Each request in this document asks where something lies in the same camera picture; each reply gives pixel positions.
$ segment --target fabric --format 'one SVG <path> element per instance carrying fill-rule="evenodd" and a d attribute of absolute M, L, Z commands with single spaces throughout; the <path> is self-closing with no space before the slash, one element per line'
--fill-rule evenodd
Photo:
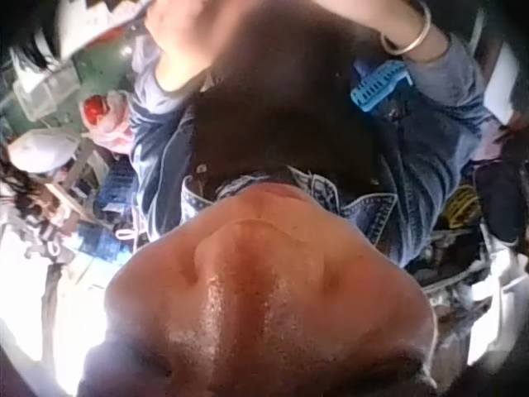
<path fill-rule="evenodd" d="M 312 177 L 331 193 L 321 199 L 321 189 L 311 192 L 320 203 L 336 200 L 337 214 L 372 242 L 378 240 L 384 254 L 400 266 L 424 246 L 491 118 L 483 105 L 479 67 L 455 36 L 439 60 L 427 65 L 408 61 L 407 67 L 414 86 L 399 87 L 372 112 L 378 127 L 379 193 L 356 197 L 322 175 Z M 188 192 L 184 182 L 192 173 L 193 101 L 201 86 L 198 77 L 178 92 L 166 93 L 156 83 L 153 65 L 136 83 L 131 160 L 140 181 L 138 203 L 152 240 L 181 223 L 183 206 L 193 207 L 181 197 Z M 341 197 L 353 199 L 342 204 Z"/>

